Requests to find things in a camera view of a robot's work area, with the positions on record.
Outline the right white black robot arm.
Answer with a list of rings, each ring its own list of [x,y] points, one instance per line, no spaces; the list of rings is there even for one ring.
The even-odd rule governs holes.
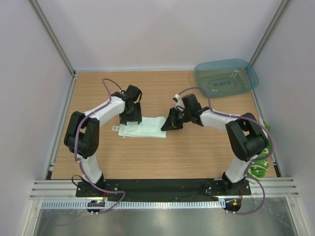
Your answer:
[[[204,108],[171,108],[161,131],[180,130],[186,122],[225,131],[234,157],[222,174],[222,190],[232,195],[241,188],[251,162],[269,145],[260,124],[251,113],[243,116],[219,114]]]

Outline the light mint green towel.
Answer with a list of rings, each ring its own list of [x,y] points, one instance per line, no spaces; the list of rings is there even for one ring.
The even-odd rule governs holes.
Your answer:
[[[123,137],[166,138],[166,131],[161,131],[165,121],[165,117],[142,117],[139,124],[137,122],[128,122],[127,125],[121,124],[118,135]]]

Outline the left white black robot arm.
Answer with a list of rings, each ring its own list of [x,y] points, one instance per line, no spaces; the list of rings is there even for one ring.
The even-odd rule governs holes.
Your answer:
[[[141,98],[127,97],[110,98],[99,106],[84,113],[74,112],[66,130],[64,145],[74,154],[79,164],[84,182],[88,183],[87,191],[94,197],[104,192],[104,177],[97,159],[101,127],[111,118],[119,115],[120,124],[142,122]]]

